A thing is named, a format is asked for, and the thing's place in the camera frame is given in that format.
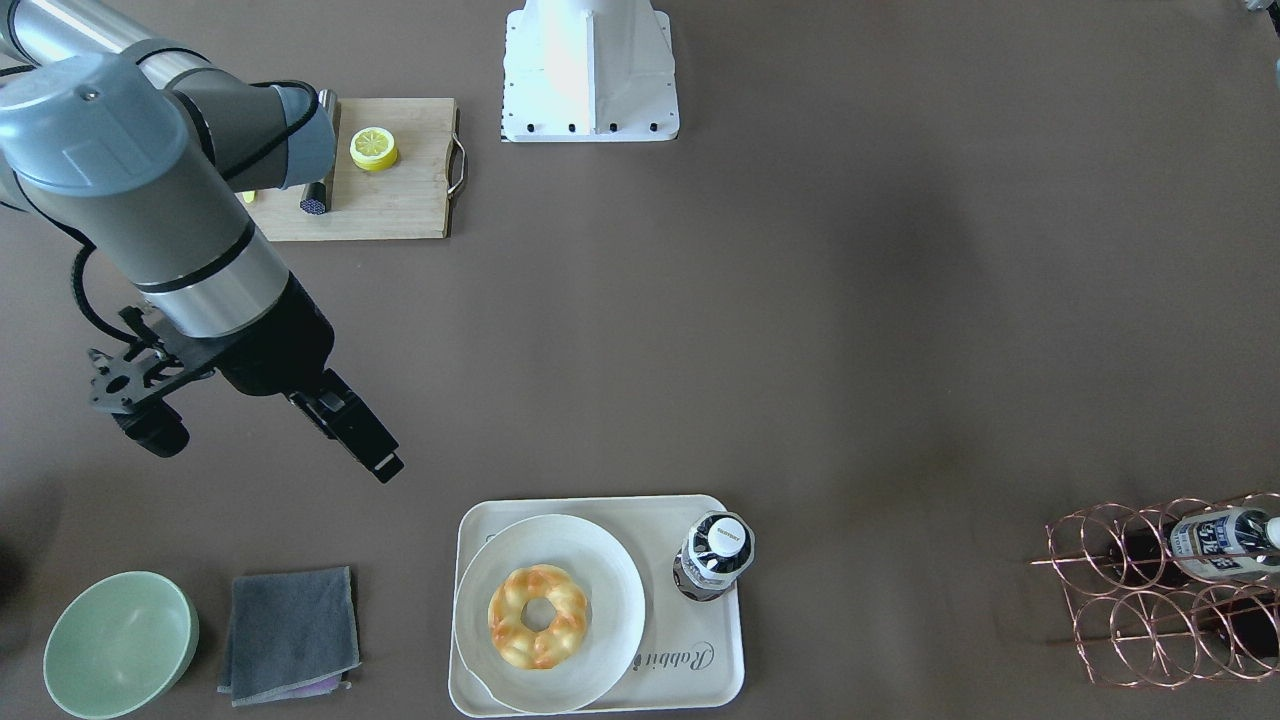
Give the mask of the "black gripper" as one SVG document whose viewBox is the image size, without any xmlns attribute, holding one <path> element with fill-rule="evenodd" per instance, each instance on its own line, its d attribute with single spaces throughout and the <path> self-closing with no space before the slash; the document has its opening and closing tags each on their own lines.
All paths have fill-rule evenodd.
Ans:
<svg viewBox="0 0 1280 720">
<path fill-rule="evenodd" d="M 326 369 L 334 343 L 330 322 L 292 275 L 276 304 L 230 337 L 216 369 L 243 395 L 291 395 L 291 404 L 328 439 L 385 484 L 404 468 L 399 443 L 360 395 Z"/>
</svg>

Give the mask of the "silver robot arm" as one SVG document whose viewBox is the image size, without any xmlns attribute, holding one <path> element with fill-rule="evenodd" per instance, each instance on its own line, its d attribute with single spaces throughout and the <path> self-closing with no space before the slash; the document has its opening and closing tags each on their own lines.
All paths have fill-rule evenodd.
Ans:
<svg viewBox="0 0 1280 720">
<path fill-rule="evenodd" d="M 160 457 L 189 436 L 168 395 L 223 375 L 280 395 L 380 482 L 390 432 L 326 361 L 330 323 L 241 201 L 328 178 L 316 90 L 247 83 L 101 1 L 5 1 L 3 205 L 76 240 L 81 311 L 124 343 L 90 351 L 90 402 Z"/>
</svg>

